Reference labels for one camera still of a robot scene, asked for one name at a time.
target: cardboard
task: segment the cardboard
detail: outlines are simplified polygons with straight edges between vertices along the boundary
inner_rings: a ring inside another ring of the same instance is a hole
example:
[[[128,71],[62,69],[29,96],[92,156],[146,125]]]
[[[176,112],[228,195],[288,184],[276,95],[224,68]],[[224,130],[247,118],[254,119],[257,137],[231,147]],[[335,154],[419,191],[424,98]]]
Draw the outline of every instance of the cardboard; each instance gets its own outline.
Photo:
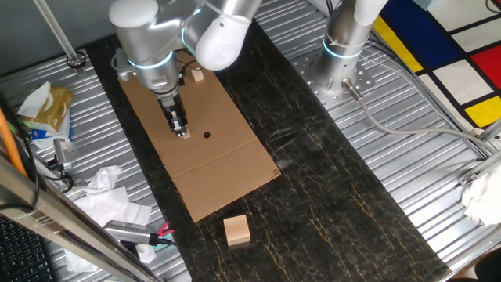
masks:
[[[186,139],[170,131],[157,99],[136,77],[120,81],[194,222],[280,175],[215,74],[202,71],[203,81],[188,75],[180,88]]]

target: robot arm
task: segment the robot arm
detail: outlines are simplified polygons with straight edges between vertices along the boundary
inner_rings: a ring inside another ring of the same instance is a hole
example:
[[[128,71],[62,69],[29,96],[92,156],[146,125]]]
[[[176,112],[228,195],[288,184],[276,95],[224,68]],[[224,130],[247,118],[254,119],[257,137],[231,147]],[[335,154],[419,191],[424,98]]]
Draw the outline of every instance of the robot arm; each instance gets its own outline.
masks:
[[[261,0],[117,0],[110,8],[123,50],[116,54],[119,78],[133,73],[157,97],[171,131],[186,134],[174,51],[187,48],[210,70],[229,67],[240,54]]]

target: small wooden block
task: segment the small wooden block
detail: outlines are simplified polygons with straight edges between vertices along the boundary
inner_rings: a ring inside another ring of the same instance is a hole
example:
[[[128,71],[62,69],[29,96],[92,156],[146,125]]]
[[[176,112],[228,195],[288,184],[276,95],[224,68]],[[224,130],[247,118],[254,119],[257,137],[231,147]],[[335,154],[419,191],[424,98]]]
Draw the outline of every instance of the small wooden block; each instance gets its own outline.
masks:
[[[197,67],[191,70],[191,76],[193,77],[193,80],[195,82],[201,81],[204,79],[204,73],[202,72],[202,69]]]
[[[245,243],[251,240],[251,232],[247,224],[245,215],[235,216],[229,219],[224,219],[226,239],[228,246]]]

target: wire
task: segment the wire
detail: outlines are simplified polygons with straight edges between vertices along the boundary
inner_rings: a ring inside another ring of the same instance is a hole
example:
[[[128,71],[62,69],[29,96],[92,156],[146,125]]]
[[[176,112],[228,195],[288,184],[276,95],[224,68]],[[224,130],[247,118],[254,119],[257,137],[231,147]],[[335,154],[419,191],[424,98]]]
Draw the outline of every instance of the wire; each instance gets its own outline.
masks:
[[[4,211],[6,209],[18,208],[23,210],[23,212],[30,213],[33,211],[33,208],[27,204],[2,204],[0,205],[0,211]]]
[[[3,141],[5,143],[5,147],[7,148],[7,152],[9,153],[11,163],[18,171],[24,174],[24,176],[28,177],[28,174],[24,169],[23,162],[21,161],[21,156],[19,155],[13,133],[10,131],[9,123],[3,114],[2,109],[0,109],[0,132],[2,133]]]
[[[496,11],[488,5],[488,0],[485,0],[485,8],[493,13],[501,13],[501,11]]]
[[[189,67],[189,68],[190,68],[190,69],[192,69],[192,70],[194,70],[194,69],[195,69],[195,67],[191,67],[191,66],[190,66],[190,64],[195,63],[195,62],[196,62],[196,60],[191,60],[191,61],[189,61],[188,63],[185,63],[185,62],[183,62],[183,61],[181,61],[181,60],[177,60],[177,61],[178,61],[178,62],[180,62],[180,63],[182,64],[182,66],[183,66],[183,67]]]
[[[329,11],[329,16],[332,16],[332,12],[334,11],[334,8],[332,7],[332,1],[326,0],[326,4],[327,4],[327,10]]]
[[[71,176],[69,176],[67,173],[64,174],[64,176],[68,179],[68,188],[66,190],[63,191],[63,193],[68,193],[71,191],[71,189],[73,189],[73,179],[71,178]]]
[[[59,170],[60,172],[60,177],[50,177],[50,176],[47,176],[47,175],[44,175],[44,177],[48,180],[52,180],[52,181],[60,181],[60,180],[63,180],[63,179],[68,179],[68,188],[65,189],[63,191],[63,193],[68,193],[71,191],[71,189],[73,189],[73,185],[74,185],[74,181],[73,179],[71,178],[71,176],[67,173],[67,172],[64,172],[62,170]]]
[[[4,102],[4,100],[1,98],[0,96],[0,109],[2,109],[4,112],[8,113],[9,116],[11,117],[11,125],[14,125],[14,127],[17,129],[17,131],[21,134],[21,137],[23,139],[23,142],[24,142],[24,146],[26,147],[26,151],[28,152],[28,157],[30,159],[30,166],[31,166],[31,181],[34,182],[34,185],[35,185],[35,191],[34,191],[34,199],[33,199],[33,202],[31,204],[31,209],[34,210],[36,209],[36,205],[38,203],[38,196],[40,194],[40,175],[38,174],[38,171],[37,171],[37,166],[34,162],[34,156],[33,156],[33,152],[31,152],[31,148],[30,148],[30,144],[28,142],[29,140],[29,137],[27,135],[27,133],[21,128],[21,125],[19,123],[19,121],[17,120],[16,118],[16,115],[9,109],[9,107],[7,106],[7,103]]]
[[[117,60],[117,54],[115,53],[115,55],[113,55],[113,57],[111,58],[111,67],[112,67],[114,70],[118,71],[118,67],[117,67],[117,66],[115,66],[115,61],[116,61],[116,60]]]
[[[372,123],[379,128],[379,130],[384,131],[386,133],[390,134],[396,134],[396,135],[414,135],[414,134],[424,134],[424,133],[432,133],[432,132],[439,132],[439,133],[448,133],[452,134],[454,136],[459,136],[463,137],[466,139],[469,139],[471,142],[474,142],[478,144],[479,146],[483,146],[486,150],[488,150],[491,154],[496,154],[497,151],[489,146],[486,142],[473,137],[471,135],[468,135],[464,132],[460,132],[454,129],[447,129],[447,128],[423,128],[423,129],[417,129],[417,130],[394,130],[394,129],[389,129],[384,127],[382,124],[376,121],[376,119],[373,117],[373,115],[369,112],[367,109],[367,106],[363,100],[359,100],[359,105],[363,109],[363,111],[366,113],[367,117],[372,121]]]
[[[378,52],[374,52],[372,50],[369,50],[369,49],[366,49],[367,51],[371,52],[372,54],[378,54]],[[369,58],[366,58],[364,56],[361,55],[361,57],[364,59],[364,60],[368,60],[369,62],[373,62],[373,63],[377,63],[378,66],[382,66],[382,67],[385,67],[387,68],[388,70],[391,70],[391,71],[394,71],[396,74],[400,75],[400,77],[404,78],[412,87],[414,87],[415,89],[417,89],[417,87],[414,85],[414,82],[417,82],[417,84],[419,85],[419,88],[421,90],[423,90],[423,92],[427,93],[429,96],[430,96],[430,93],[427,91],[426,87],[423,86],[423,83],[418,79],[418,77],[416,77],[416,75],[414,74],[413,71],[411,71],[407,65],[405,65],[401,60],[402,64],[405,68],[404,71],[407,72],[408,75],[410,75],[412,78],[413,78],[413,81],[411,81],[406,75],[405,75],[405,72],[401,72],[400,70],[396,70],[394,69],[393,67],[390,67],[390,66],[387,66],[386,64],[382,63],[382,62],[376,62],[375,60],[371,60]],[[388,61],[394,63],[394,64],[398,64],[397,61],[395,60],[392,60],[391,56],[388,55]],[[417,91],[421,97],[423,97],[423,99],[425,101],[427,101],[434,109],[435,109],[435,112],[440,116],[442,117],[444,120],[448,121],[448,120],[452,120],[449,116],[445,117],[444,114],[442,114],[442,109],[438,108],[435,104],[435,102],[433,102],[433,100],[429,97],[429,96],[425,96],[421,91]]]
[[[177,248],[182,249],[183,251],[186,251],[186,249],[185,249],[185,248],[181,247],[179,244],[174,243],[174,242],[173,242],[173,241],[171,241],[171,240],[158,238],[158,243],[159,243],[159,244],[167,244],[167,245],[175,246],[175,247],[177,247]]]
[[[361,56],[364,60],[368,60],[369,62],[374,62],[374,60],[370,60],[369,58],[366,58],[364,56]],[[388,69],[391,69],[393,70],[395,73],[397,74],[400,74],[399,71],[396,71],[394,68],[392,67],[389,67],[381,62],[378,63],[379,65],[383,66],[383,67],[386,67]],[[414,88],[416,88],[416,86],[413,84],[412,81],[410,81],[409,78],[407,78],[405,75],[403,74],[400,74],[405,80],[407,80],[407,82]],[[384,132],[387,132],[387,133],[391,133],[391,134],[398,134],[398,135],[410,135],[410,134],[423,134],[423,133],[428,133],[428,132],[441,132],[441,133],[448,133],[448,134],[452,134],[452,135],[455,135],[455,136],[459,136],[459,137],[463,137],[463,138],[466,138],[466,139],[469,139],[471,142],[473,143],[476,143],[480,146],[483,146],[487,151],[489,151],[489,153],[491,154],[496,154],[497,151],[495,149],[493,149],[491,146],[489,146],[486,142],[476,138],[476,137],[473,137],[469,134],[466,134],[464,132],[461,132],[461,131],[458,131],[458,130],[455,130],[455,129],[447,129],[447,128],[424,128],[424,129],[418,129],[418,130],[409,130],[409,131],[399,131],[399,130],[394,130],[394,129],[389,129],[389,128],[385,128],[383,125],[379,124],[374,118],[373,116],[370,114],[370,112],[367,110],[366,108],[366,105],[363,101],[359,101],[360,103],[360,106],[362,107],[362,109],[364,110],[364,112],[366,112],[366,115],[367,117],[375,124],[376,127],[378,127],[380,130],[384,131]]]

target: blue light ring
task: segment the blue light ring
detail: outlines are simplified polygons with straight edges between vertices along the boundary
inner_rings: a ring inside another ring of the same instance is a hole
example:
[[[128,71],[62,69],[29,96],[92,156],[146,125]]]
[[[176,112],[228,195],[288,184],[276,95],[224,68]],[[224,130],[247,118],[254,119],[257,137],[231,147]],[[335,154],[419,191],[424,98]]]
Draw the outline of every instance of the blue light ring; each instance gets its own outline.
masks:
[[[154,68],[157,68],[157,67],[160,67],[162,66],[163,64],[165,64],[166,62],[168,62],[170,60],[170,58],[172,57],[172,55],[174,55],[174,51],[171,51],[166,57],[165,59],[161,60],[160,62],[158,63],[155,63],[155,64],[152,64],[152,65],[149,65],[149,66],[142,66],[142,65],[138,65],[138,64],[135,64],[133,63],[132,61],[128,61],[133,67],[137,67],[141,70],[152,70]]]
[[[339,54],[336,54],[335,52],[332,52],[332,50],[330,50],[328,47],[327,47],[327,44],[326,44],[326,40],[323,39],[323,47],[326,49],[326,51],[332,55],[332,56],[335,56],[335,57],[338,57],[338,58],[341,58],[341,59],[351,59],[351,58],[355,58],[357,57],[358,55],[360,55],[363,51],[360,50],[360,52],[356,53],[355,55],[350,55],[350,56],[343,56],[343,55],[339,55]]]

